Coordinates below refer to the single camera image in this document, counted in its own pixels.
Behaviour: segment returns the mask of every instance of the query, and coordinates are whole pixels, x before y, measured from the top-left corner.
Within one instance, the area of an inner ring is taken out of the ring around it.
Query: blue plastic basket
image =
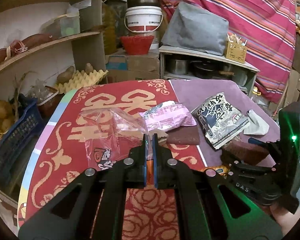
[[[10,181],[10,170],[23,148],[44,128],[37,99],[20,94],[19,103],[19,115],[22,116],[0,140],[0,182],[4,185]]]

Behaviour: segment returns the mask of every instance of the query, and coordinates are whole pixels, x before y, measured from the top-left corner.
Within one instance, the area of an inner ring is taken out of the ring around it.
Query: pink plastic package
[[[180,126],[197,125],[189,110],[180,103],[166,101],[140,115],[145,119],[148,131],[170,131]]]
[[[142,145],[143,134],[148,134],[143,118],[134,118],[120,108],[87,110],[79,117],[93,133],[85,138],[85,148],[89,167],[97,171],[128,157],[131,148]]]

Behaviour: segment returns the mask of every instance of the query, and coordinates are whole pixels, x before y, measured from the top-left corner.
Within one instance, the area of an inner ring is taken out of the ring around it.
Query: gray bag
[[[222,56],[229,22],[203,8],[180,2],[162,37],[164,45]]]

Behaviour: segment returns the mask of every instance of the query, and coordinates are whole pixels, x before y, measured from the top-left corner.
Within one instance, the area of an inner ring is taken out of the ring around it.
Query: red basket
[[[154,39],[150,36],[122,36],[120,40],[129,55],[147,54]]]

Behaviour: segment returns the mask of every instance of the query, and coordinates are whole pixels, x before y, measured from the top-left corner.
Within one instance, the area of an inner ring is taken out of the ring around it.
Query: yellow egg carton
[[[54,87],[59,90],[59,94],[66,94],[72,89],[97,85],[107,75],[107,73],[107,70],[104,72],[100,69],[99,71],[93,70],[93,72],[88,75],[84,70],[81,72],[77,70],[73,73],[72,79],[70,79],[67,83],[58,84]]]

